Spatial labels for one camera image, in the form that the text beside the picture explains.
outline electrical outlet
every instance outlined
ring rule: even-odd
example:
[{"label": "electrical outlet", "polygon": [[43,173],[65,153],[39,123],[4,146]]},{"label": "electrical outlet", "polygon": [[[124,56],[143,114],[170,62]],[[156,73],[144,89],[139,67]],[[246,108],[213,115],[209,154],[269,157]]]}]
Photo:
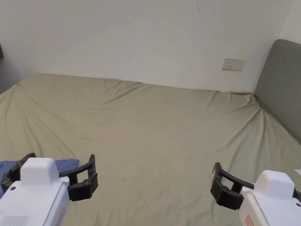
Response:
[{"label": "electrical outlet", "polygon": [[244,63],[245,60],[225,59],[222,69],[242,71],[244,67]]}]

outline bed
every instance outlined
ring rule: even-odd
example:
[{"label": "bed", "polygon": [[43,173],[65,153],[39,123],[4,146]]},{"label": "bed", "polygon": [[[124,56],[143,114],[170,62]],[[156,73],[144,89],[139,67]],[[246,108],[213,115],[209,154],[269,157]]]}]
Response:
[{"label": "bed", "polygon": [[0,95],[0,143],[0,160],[95,154],[99,187],[66,226],[240,226],[210,194],[215,162],[249,182],[282,171],[301,190],[300,144],[250,93],[36,74]]}]

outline upholstered headboard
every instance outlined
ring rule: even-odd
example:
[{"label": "upholstered headboard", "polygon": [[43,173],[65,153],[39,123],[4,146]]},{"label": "upholstered headboard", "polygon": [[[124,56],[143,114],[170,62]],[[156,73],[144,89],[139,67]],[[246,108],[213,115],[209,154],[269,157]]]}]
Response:
[{"label": "upholstered headboard", "polygon": [[301,44],[276,40],[255,90],[259,104],[301,142]]}]

